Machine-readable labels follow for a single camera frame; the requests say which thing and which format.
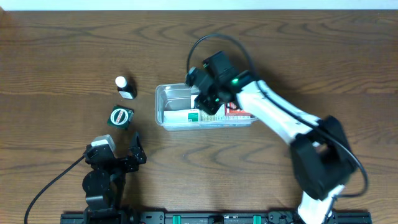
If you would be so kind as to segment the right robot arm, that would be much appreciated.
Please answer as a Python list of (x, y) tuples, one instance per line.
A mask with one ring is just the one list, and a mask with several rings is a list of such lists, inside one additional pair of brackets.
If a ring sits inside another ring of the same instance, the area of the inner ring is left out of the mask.
[(239, 72), (224, 52), (190, 67), (186, 83), (200, 94), (195, 105), (215, 114), (235, 104), (275, 132), (287, 145), (294, 176), (303, 191), (298, 215), (304, 223), (325, 223), (358, 164), (341, 123), (334, 117), (308, 114), (273, 92), (253, 71)]

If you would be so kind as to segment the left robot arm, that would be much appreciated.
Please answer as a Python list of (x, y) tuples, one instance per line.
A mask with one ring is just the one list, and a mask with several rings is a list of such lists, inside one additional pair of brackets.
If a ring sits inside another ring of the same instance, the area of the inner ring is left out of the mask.
[(139, 133), (134, 133), (126, 156), (116, 157), (115, 150), (116, 145), (107, 134), (95, 138), (83, 153), (85, 162), (93, 169), (82, 183), (88, 204), (83, 212), (84, 223), (139, 223), (137, 212), (121, 205), (126, 174), (138, 171), (147, 161)]

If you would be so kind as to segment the red orange medicine box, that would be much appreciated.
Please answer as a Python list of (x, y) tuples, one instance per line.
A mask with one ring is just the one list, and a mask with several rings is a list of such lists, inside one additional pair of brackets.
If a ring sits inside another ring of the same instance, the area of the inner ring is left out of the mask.
[(251, 116), (250, 113), (239, 109), (234, 103), (227, 103), (225, 106), (226, 116)]

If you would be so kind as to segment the dark bottle white cap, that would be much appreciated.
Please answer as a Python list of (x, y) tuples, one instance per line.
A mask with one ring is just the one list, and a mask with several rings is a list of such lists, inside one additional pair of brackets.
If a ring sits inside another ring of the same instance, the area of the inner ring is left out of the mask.
[(117, 86), (119, 94), (128, 100), (133, 100), (137, 96), (136, 89), (130, 85), (126, 78), (118, 76), (115, 79), (115, 84)]

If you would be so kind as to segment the clear plastic container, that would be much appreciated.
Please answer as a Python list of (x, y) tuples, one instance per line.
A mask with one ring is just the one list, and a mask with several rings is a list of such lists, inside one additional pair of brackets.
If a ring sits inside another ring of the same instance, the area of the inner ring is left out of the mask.
[(252, 123), (225, 123), (225, 122), (192, 122), (192, 123), (164, 123), (164, 111), (191, 109), (190, 97), (198, 95), (195, 87), (183, 83), (159, 85), (155, 90), (155, 121), (168, 131), (233, 128), (250, 126)]

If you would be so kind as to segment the white Panadol box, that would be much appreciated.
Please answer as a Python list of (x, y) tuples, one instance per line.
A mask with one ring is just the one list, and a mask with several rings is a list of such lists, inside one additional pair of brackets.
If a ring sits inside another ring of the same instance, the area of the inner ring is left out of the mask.
[(199, 120), (199, 109), (164, 111), (164, 123), (192, 123)]

